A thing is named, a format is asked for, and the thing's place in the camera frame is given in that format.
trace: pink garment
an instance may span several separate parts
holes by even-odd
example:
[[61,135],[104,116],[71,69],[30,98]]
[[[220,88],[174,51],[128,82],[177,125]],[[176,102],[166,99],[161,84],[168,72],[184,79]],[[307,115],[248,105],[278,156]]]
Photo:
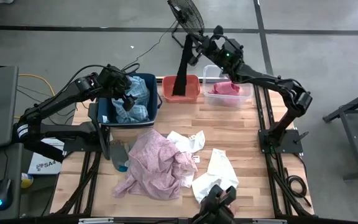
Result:
[[239,91],[240,91],[240,87],[238,85],[235,85],[232,82],[221,82],[221,83],[215,83],[213,90],[211,90],[209,93],[238,96]]
[[126,180],[116,185],[115,197],[128,192],[158,200],[175,199],[180,196],[182,172],[197,171],[190,153],[180,153],[154,129],[137,137],[128,156],[131,165]]

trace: yellow cable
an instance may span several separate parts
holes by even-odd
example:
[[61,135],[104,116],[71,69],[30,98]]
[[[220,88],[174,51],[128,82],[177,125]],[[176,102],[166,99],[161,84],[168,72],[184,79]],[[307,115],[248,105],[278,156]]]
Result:
[[38,78],[41,79],[42,81],[44,81],[50,88],[50,91],[52,92],[52,95],[55,96],[55,92],[52,88],[52,86],[49,84],[49,82],[44,78],[44,77],[40,77],[38,75],[33,75],[33,74],[19,74],[20,77],[34,77],[34,78]]
[[44,82],[49,86],[50,91],[52,92],[52,95],[55,96],[55,92],[54,92],[52,86],[51,86],[51,85],[49,84],[49,82],[48,82],[46,79],[44,79],[43,77],[40,77],[40,76],[38,76],[38,75],[33,75],[33,74],[19,74],[19,76],[20,76],[20,77],[34,77],[34,78],[39,78],[39,79],[41,79],[42,81],[44,81]]

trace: clothing in blue bin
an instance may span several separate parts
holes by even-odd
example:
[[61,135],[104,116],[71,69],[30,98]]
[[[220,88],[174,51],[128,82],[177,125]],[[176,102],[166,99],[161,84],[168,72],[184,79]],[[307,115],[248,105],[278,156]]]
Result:
[[150,92],[146,87],[144,79],[141,77],[128,77],[132,82],[131,88],[125,92],[126,95],[136,96],[135,105],[130,111],[125,111],[122,107],[122,99],[112,99],[112,104],[116,108],[117,122],[119,124],[139,123],[149,120],[147,105],[149,103]]

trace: red plastic basket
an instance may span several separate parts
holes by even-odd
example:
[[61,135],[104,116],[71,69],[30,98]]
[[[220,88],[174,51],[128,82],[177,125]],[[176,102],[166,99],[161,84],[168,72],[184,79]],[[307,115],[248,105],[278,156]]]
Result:
[[173,86],[177,76],[168,76],[162,79],[162,93],[168,103],[192,102],[196,101],[200,94],[200,82],[196,75],[187,75],[186,95],[172,96]]

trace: transparent container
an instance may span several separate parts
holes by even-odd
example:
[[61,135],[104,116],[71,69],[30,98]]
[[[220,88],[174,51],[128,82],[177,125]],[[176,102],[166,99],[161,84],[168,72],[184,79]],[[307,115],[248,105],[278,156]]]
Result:
[[252,98],[253,92],[252,84],[233,84],[218,66],[205,66],[203,93],[208,104],[240,108],[246,100]]

